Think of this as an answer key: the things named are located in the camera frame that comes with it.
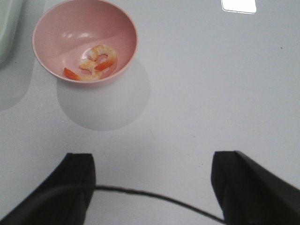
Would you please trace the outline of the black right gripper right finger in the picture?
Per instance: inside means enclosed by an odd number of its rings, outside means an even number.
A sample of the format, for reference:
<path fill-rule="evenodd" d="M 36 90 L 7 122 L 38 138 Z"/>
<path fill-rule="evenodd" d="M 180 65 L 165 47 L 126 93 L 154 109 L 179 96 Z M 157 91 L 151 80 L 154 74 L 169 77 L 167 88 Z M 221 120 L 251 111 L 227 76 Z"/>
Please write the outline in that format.
<path fill-rule="evenodd" d="M 227 225 L 298 225 L 300 191 L 240 151 L 216 151 L 211 184 Z"/>

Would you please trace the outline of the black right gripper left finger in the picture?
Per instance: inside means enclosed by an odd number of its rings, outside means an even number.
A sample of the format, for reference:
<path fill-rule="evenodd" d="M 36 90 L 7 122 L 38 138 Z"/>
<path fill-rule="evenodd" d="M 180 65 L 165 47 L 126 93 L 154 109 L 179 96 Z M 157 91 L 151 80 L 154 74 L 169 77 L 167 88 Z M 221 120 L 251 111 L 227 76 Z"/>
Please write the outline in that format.
<path fill-rule="evenodd" d="M 68 153 L 1 221 L 2 225 L 82 225 L 96 185 L 91 154 Z"/>

